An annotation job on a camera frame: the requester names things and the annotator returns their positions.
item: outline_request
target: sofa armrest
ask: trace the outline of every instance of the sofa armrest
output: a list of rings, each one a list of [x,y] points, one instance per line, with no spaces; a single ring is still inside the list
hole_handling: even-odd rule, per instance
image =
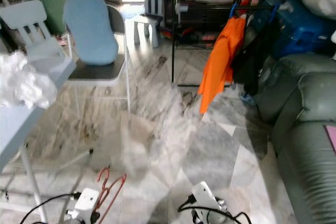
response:
[[[308,73],[298,89],[302,98],[298,121],[336,121],[336,73]]]

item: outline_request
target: pink object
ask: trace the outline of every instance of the pink object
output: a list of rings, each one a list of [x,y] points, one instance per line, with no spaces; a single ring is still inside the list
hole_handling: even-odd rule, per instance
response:
[[[331,125],[326,125],[325,129],[328,133],[329,139],[331,141],[331,144],[334,148],[334,151],[336,152],[336,127]]]

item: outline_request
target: white table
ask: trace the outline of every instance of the white table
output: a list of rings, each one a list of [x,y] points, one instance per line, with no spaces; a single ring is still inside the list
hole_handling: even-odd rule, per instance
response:
[[[37,71],[47,73],[58,89],[76,68],[73,60],[65,56],[39,59],[31,62],[31,64]],[[32,109],[28,109],[26,106],[0,107],[0,173],[8,161],[20,150],[20,156],[33,187],[37,205],[41,203],[41,197],[24,143],[27,135],[43,113],[44,109],[38,107]],[[41,220],[46,222],[47,217],[44,208],[41,207],[39,210]]]

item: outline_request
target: black cable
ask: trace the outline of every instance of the black cable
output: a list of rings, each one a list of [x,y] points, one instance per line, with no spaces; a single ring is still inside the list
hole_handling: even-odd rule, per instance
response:
[[[252,224],[250,218],[248,217],[248,215],[244,212],[240,212],[238,215],[236,216],[232,216],[231,214],[228,214],[226,212],[223,212],[223,211],[220,211],[218,209],[215,209],[215,208],[210,208],[210,207],[199,207],[199,206],[195,206],[195,207],[184,207],[184,208],[179,208],[177,211],[178,212],[182,212],[182,211],[185,211],[185,210],[188,210],[188,209],[203,209],[203,210],[208,210],[208,211],[212,211],[212,212],[216,212],[220,215],[223,215],[233,221],[235,221],[236,223],[238,224],[242,224],[240,221],[237,220],[237,217],[240,216],[240,215],[244,215],[248,221],[248,224]]]
[[[75,194],[61,194],[61,195],[57,195],[55,197],[52,197],[50,199],[47,199],[46,201],[43,201],[40,205],[34,207],[31,211],[29,211],[22,219],[22,221],[20,222],[20,224],[23,224],[23,222],[27,219],[27,217],[37,208],[39,208],[40,206],[44,205],[45,203],[48,203],[49,201],[52,201],[54,199],[58,199],[58,198],[62,198],[62,197],[67,197],[67,196],[74,196]]]

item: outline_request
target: power cord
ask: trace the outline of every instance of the power cord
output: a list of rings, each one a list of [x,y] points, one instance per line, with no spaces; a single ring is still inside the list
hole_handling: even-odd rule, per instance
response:
[[[81,195],[81,193],[71,193],[71,194],[61,194],[61,195],[57,195],[55,197],[52,197],[52,198],[49,198],[47,199],[46,201],[43,201],[40,205],[34,207],[31,211],[29,211],[22,219],[22,221],[20,222],[20,224],[23,224],[23,222],[25,222],[25,220],[27,219],[27,217],[34,211],[36,210],[37,208],[39,208],[40,206],[44,205],[45,203],[48,203],[49,201],[52,201],[54,199],[58,199],[58,198],[62,198],[62,197],[73,197],[74,199],[79,199],[79,196]]]
[[[239,214],[237,214],[236,216],[232,216],[229,212],[223,212],[223,211],[220,211],[218,209],[215,209],[215,208],[210,208],[210,207],[199,207],[199,206],[195,206],[195,207],[179,207],[178,208],[178,212],[183,212],[185,210],[188,210],[188,209],[203,209],[203,210],[207,210],[207,211],[212,211],[212,212],[216,212],[220,215],[223,215],[231,220],[233,220],[234,222],[236,222],[237,224],[242,224],[240,221],[237,220],[237,218],[240,216],[240,215],[244,215],[248,221],[248,224],[252,224],[249,216],[245,213],[245,212],[240,212]]]

